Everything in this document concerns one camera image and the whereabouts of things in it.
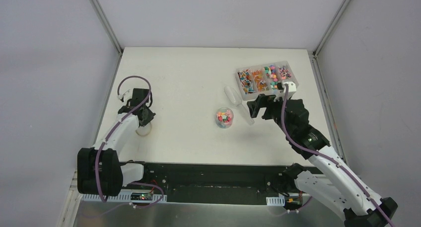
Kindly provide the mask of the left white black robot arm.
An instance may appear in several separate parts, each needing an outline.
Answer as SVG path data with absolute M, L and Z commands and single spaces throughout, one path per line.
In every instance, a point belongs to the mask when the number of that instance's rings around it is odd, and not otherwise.
M 133 135 L 144 137 L 152 129 L 155 113 L 151 111 L 151 92 L 134 88 L 117 114 L 108 133 L 90 148 L 77 154 L 77 189 L 82 194 L 101 194 L 104 199 L 117 196 L 123 187 L 133 183 L 139 189 L 151 185 L 151 175 L 139 163 L 121 164 L 119 154 Z

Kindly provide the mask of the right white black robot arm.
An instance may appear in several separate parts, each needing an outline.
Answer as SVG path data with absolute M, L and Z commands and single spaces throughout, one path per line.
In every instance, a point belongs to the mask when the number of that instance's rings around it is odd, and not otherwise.
M 248 101 L 247 106 L 251 118 L 265 108 L 262 118 L 273 120 L 291 147 L 330 181 L 329 184 L 319 182 L 309 170 L 296 163 L 283 173 L 284 190 L 298 189 L 310 194 L 347 227 L 394 226 L 392 217 L 398 204 L 391 197 L 381 197 L 373 191 L 345 164 L 327 138 L 310 125 L 309 111 L 301 99 L 260 94 Z

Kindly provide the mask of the clear plastic scoop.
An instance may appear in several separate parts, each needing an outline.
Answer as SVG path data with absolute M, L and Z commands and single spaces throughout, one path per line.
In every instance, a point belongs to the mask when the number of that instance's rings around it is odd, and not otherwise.
M 243 105 L 243 100 L 236 90 L 230 86 L 225 86 L 223 90 L 229 101 L 235 106 L 245 122 L 250 126 L 254 125 L 255 121 L 251 118 L 249 111 Z

